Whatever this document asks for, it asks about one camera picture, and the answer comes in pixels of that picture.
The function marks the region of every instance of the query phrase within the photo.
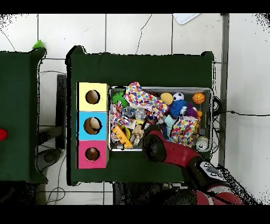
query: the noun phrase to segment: yellow box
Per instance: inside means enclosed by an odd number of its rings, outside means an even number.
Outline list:
[[[79,82],[79,111],[107,112],[108,89],[106,83]]]

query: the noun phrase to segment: red robot arm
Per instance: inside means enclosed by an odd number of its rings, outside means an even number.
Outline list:
[[[150,160],[184,169],[186,181],[196,190],[197,204],[244,204],[220,170],[192,148],[165,140],[159,129],[146,133],[143,149]]]

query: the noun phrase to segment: yellow ball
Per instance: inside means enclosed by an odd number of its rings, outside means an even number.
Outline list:
[[[205,101],[205,95],[201,92],[198,92],[193,95],[192,100],[196,104],[202,104]]]
[[[160,99],[165,103],[170,105],[173,101],[172,95],[168,92],[164,92],[160,95]]]

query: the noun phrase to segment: blue box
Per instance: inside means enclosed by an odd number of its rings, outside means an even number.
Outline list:
[[[80,111],[79,112],[79,140],[99,140],[99,141],[106,140],[107,139],[107,116],[108,116],[107,112]],[[94,135],[88,134],[83,128],[83,124],[85,120],[90,117],[97,118],[101,122],[101,126],[102,126],[100,131]]]

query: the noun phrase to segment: green table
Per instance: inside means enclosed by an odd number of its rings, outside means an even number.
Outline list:
[[[0,52],[0,128],[8,137],[0,141],[0,180],[46,183],[35,166],[37,153],[37,69],[45,55]]]
[[[212,88],[213,54],[199,55],[116,55],[85,54],[74,46],[66,56],[67,65],[67,182],[167,182],[184,180],[174,165],[149,161],[143,152],[110,152],[106,169],[76,169],[76,83],[100,82],[125,86]]]

